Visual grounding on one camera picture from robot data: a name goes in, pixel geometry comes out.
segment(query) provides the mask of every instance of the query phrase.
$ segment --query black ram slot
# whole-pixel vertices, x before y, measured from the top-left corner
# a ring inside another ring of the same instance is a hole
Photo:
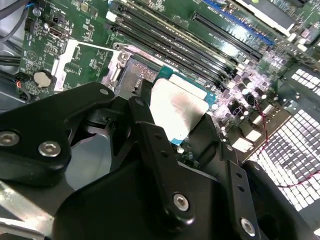
[[[174,22],[172,19],[162,15],[161,13],[159,13],[158,11],[150,8],[147,4],[143,3],[142,1],[136,1],[135,2],[137,5],[140,5],[140,7],[144,8],[145,10],[147,10],[148,12],[151,12],[153,15],[157,16],[158,18],[161,18],[162,20],[164,20],[165,22],[167,22],[170,25],[173,25],[175,28],[179,29],[182,32],[186,32],[186,30],[180,26],[177,25],[176,22]],[[204,42],[203,40],[200,40],[201,44],[203,44],[204,46],[206,46],[207,48],[211,49],[213,52],[216,52],[217,54],[219,54],[222,58],[228,59],[230,62],[234,63],[235,65],[238,64],[238,61],[234,58],[232,58],[231,56],[225,54],[223,51],[221,51],[220,49],[216,48],[215,46]]]
[[[179,48],[179,51],[183,51],[188,55],[191,55],[191,57],[196,58],[200,60],[205,65],[211,66],[211,68],[214,68],[218,71],[220,71],[225,76],[228,76],[232,74],[232,69],[229,68],[227,65],[225,65],[222,62],[219,62],[217,59],[213,58],[210,55],[206,55],[203,52],[199,51],[198,49],[194,48],[191,44],[187,43],[184,40],[178,40],[179,38],[175,36],[173,33],[168,32],[167,30],[163,29],[163,27],[156,26],[152,21],[148,20],[145,17],[140,17],[138,14],[135,14],[134,12],[128,10],[127,14],[130,18],[128,18],[130,21],[134,22],[136,24],[136,21],[134,19],[140,20],[144,24],[148,25],[148,27],[153,34],[157,35],[159,38],[162,38],[163,41],[166,41],[170,43],[172,46],[175,46],[176,48]]]
[[[135,30],[136,32],[142,32],[143,34],[145,34],[146,36],[148,36],[150,39],[154,40],[155,43],[159,42],[160,44],[162,44],[163,46],[165,46],[170,52],[172,52],[175,55],[180,55],[183,56],[191,65],[198,65],[200,66],[203,70],[202,71],[209,71],[212,72],[213,74],[215,74],[216,77],[219,77],[220,75],[224,74],[225,77],[228,77],[228,75],[223,71],[222,73],[219,72],[219,70],[209,66],[208,64],[202,62],[201,60],[199,60],[196,57],[190,56],[190,54],[186,53],[185,51],[183,51],[181,48],[176,47],[174,45],[172,45],[169,42],[164,41],[163,38],[153,34],[151,31],[147,31],[147,29],[145,29],[145,31],[143,31],[141,28],[141,26],[138,26],[134,21],[128,21],[127,19],[124,20],[122,22],[123,24],[127,25],[128,27],[130,27],[131,29]]]
[[[130,17],[135,17],[137,19],[139,19],[140,21],[148,24],[149,26],[153,27],[154,29],[156,29],[157,31],[161,32],[162,34],[171,37],[173,39],[175,39],[175,41],[177,43],[180,43],[182,45],[184,45],[185,47],[193,50],[194,52],[197,52],[198,54],[204,56],[205,58],[208,59],[208,61],[210,62],[214,62],[217,65],[219,65],[221,68],[228,68],[230,71],[232,71],[232,68],[230,68],[229,66],[227,66],[226,64],[224,64],[223,62],[219,61],[218,59],[214,58],[212,55],[208,54],[207,52],[201,51],[199,50],[197,47],[193,46],[191,43],[189,43],[188,41],[186,41],[185,39],[177,36],[176,34],[174,34],[173,32],[168,31],[165,27],[157,24],[154,21],[151,21],[150,19],[148,19],[147,17],[145,17],[143,14],[140,14],[136,11],[131,10],[130,8],[126,8],[126,7],[122,7],[121,11],[122,13],[126,13],[128,14]],[[219,50],[218,48],[215,48],[214,46],[210,45],[210,44],[206,44],[206,43],[202,43],[204,45],[206,45],[207,48],[211,49],[212,51],[218,53],[222,58],[228,59],[229,61],[231,61],[232,63],[234,63],[235,65],[238,64],[238,62],[233,59],[232,57],[230,57],[229,55],[225,54],[224,52],[222,52],[221,50]]]
[[[192,17],[192,20],[206,26],[208,29],[216,33],[218,37],[228,42],[229,44],[233,45],[234,47],[239,49],[241,52],[249,55],[252,59],[256,61],[260,61],[260,59],[263,57],[263,55],[260,52],[258,52],[257,50],[254,50],[252,47],[246,45],[239,39],[235,38],[230,33],[226,32],[221,27],[217,26],[212,21],[200,15],[199,13],[195,12]]]
[[[161,47],[150,43],[148,40],[145,40],[140,35],[137,35],[137,34],[131,32],[130,30],[125,29],[123,26],[120,26],[120,27],[121,28],[115,29],[118,33],[120,33],[126,37],[129,37],[132,40],[134,40],[135,42],[140,43],[142,46],[147,47],[147,48],[155,51],[157,54],[159,54],[159,56],[161,56],[161,58],[167,59],[177,66],[182,66],[185,70],[187,70],[187,72],[194,73],[198,77],[203,78],[204,80],[207,80],[207,81],[215,84],[218,88],[222,87],[220,81],[218,81],[215,77],[208,76],[207,74],[200,71],[196,67],[181,61],[181,59],[179,59],[178,57],[176,57],[172,54],[168,54],[168,52],[163,50]]]

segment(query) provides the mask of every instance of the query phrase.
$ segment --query ventilation grille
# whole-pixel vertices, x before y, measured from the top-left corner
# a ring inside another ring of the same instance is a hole
[[[296,80],[320,96],[320,75],[309,67],[296,63],[284,76]]]
[[[300,110],[268,142],[260,154],[258,149],[250,160],[258,161],[277,186],[292,186],[320,170],[320,125]],[[281,192],[298,210],[320,199],[320,175]]]

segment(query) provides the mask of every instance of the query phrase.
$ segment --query blue connector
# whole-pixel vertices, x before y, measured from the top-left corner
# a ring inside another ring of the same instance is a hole
[[[226,11],[223,11],[222,8],[210,1],[210,0],[203,0],[203,2],[205,2],[206,4],[208,4],[209,6],[211,6],[214,10],[216,10],[217,12],[219,12],[220,14],[222,14],[223,16],[225,16],[226,18],[232,20],[233,22],[235,22],[236,24],[240,25],[241,27],[245,28],[247,31],[249,31],[252,35],[256,36],[257,38],[259,38],[261,41],[263,41],[265,44],[269,45],[269,46],[273,46],[275,45],[275,43],[273,41],[271,41],[270,39],[268,39],[267,37],[263,36],[260,33],[257,33],[256,30],[254,30],[252,27],[248,26],[247,24],[243,23],[242,21],[240,21],[238,18],[236,18],[234,15],[232,15],[231,13],[228,13]]]

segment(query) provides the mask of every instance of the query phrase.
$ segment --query cable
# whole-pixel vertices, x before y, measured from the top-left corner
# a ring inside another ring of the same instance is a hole
[[[26,5],[30,0],[17,0],[16,2],[12,3],[11,5],[5,7],[4,9],[0,10],[0,20],[8,17],[23,5]]]
[[[19,55],[22,52],[22,48],[16,45],[15,43],[13,43],[12,41],[7,40],[7,41],[4,41],[3,44],[6,45],[7,48],[11,49],[12,51],[16,52]]]
[[[19,67],[20,62],[15,61],[0,61],[0,66]]]
[[[256,108],[258,110],[258,112],[260,113],[261,117],[262,117],[262,124],[263,124],[263,129],[265,132],[265,144],[263,145],[263,147],[261,148],[258,156],[257,156],[257,161],[259,160],[259,156],[263,153],[264,150],[266,150],[268,144],[269,144],[269,135],[268,135],[268,129],[267,129],[267,121],[266,121],[266,115],[261,111],[261,108],[259,106],[259,104],[256,104]]]
[[[21,57],[19,56],[5,56],[0,55],[0,61],[20,61]]]
[[[6,36],[0,38],[0,43],[4,43],[5,41],[9,40],[15,33],[16,31],[20,28],[20,26],[22,25],[22,23],[24,22],[26,16],[28,14],[28,10],[25,8],[23,10],[23,13],[21,15],[21,18],[19,19],[19,21],[16,23],[16,25],[14,26],[14,28],[11,30],[11,32],[9,32]]]
[[[23,88],[21,81],[17,81],[17,82],[15,83],[15,85],[16,85],[16,87],[17,87],[19,90],[21,90],[21,91],[26,95],[27,99],[26,99],[25,103],[26,103],[26,104],[30,103],[30,101],[31,101],[31,95],[30,95],[30,93],[29,93],[25,88]]]

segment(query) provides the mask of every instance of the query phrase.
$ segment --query black bracket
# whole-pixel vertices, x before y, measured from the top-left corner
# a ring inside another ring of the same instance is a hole
[[[0,179],[54,185],[68,167],[71,146],[95,134],[110,135],[113,170],[142,158],[146,181],[154,182],[150,191],[159,196],[158,215],[171,231],[180,232],[194,222],[195,210],[166,133],[154,124],[146,101],[114,97],[104,85],[88,83],[2,114],[0,130],[14,133],[18,142],[0,146]],[[48,142],[43,154],[40,147]]]
[[[56,184],[70,162],[69,141],[80,122],[114,97],[102,84],[90,83],[1,114],[0,132],[14,134],[3,137],[15,144],[0,144],[0,179],[34,186]],[[48,142],[55,144],[44,149],[48,151],[44,156],[40,147]]]

